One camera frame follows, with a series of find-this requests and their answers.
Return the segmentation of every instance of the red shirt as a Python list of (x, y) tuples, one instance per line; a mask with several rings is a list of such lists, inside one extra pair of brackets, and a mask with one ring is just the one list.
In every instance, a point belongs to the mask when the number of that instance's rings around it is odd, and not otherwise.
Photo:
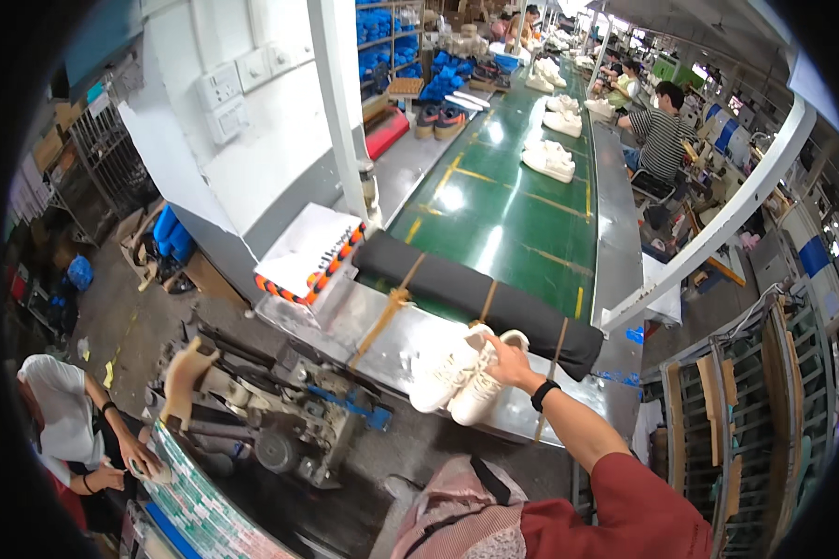
[(591, 489), (599, 526), (585, 524), (565, 499), (526, 504), (521, 525), (526, 557), (708, 558), (711, 526), (633, 456), (600, 458)]

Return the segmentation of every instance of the forearm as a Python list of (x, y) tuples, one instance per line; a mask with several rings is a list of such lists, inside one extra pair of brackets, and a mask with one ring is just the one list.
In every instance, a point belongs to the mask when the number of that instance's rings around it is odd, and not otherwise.
[[(534, 395), (547, 377), (529, 371), (519, 386)], [(550, 390), (542, 402), (544, 417), (550, 422), (559, 441), (587, 473), (597, 461), (610, 453), (630, 454), (625, 440), (599, 414), (561, 390)]]

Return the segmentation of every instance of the conveyor belt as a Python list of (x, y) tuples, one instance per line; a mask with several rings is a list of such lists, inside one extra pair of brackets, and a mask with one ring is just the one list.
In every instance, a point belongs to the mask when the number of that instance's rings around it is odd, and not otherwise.
[[(582, 111), (581, 138), (541, 126), (547, 95), (525, 87), (528, 68), (513, 88), (491, 99), (444, 153), (388, 228), (391, 235), (426, 252), (459, 262), (540, 297), (569, 317), (590, 320), (597, 246), (597, 192), (591, 122)], [(585, 83), (563, 69), (567, 93), (582, 100)], [(522, 163), (523, 142), (555, 140), (576, 162), (570, 184)], [(378, 289), (387, 286), (360, 278)], [(448, 319), (452, 309), (419, 300)]]

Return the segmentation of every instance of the white t-shirt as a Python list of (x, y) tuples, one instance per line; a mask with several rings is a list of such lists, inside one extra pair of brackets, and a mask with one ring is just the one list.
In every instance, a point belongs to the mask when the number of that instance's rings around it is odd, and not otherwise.
[(105, 446), (102, 433), (93, 435), (93, 402), (84, 393), (84, 371), (49, 355), (32, 355), (17, 377), (31, 387), (44, 414), (40, 462), (65, 486), (71, 472), (61, 461), (99, 468)]

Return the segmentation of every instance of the black wristband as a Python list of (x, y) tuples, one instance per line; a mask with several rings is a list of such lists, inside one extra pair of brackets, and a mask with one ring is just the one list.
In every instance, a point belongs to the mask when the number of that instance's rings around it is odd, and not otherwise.
[(551, 388), (556, 388), (557, 390), (562, 390), (559, 385), (552, 380), (548, 379), (544, 381), (544, 384), (539, 386), (535, 391), (534, 395), (531, 397), (531, 407), (535, 408), (537, 413), (544, 413), (544, 396), (550, 392)]
[(87, 487), (88, 491), (90, 491), (90, 495), (93, 495), (94, 493), (96, 493), (96, 491), (91, 489), (90, 486), (87, 484), (87, 476), (88, 475), (89, 474), (85, 474), (85, 475), (81, 476), (81, 480), (84, 481), (84, 486)]

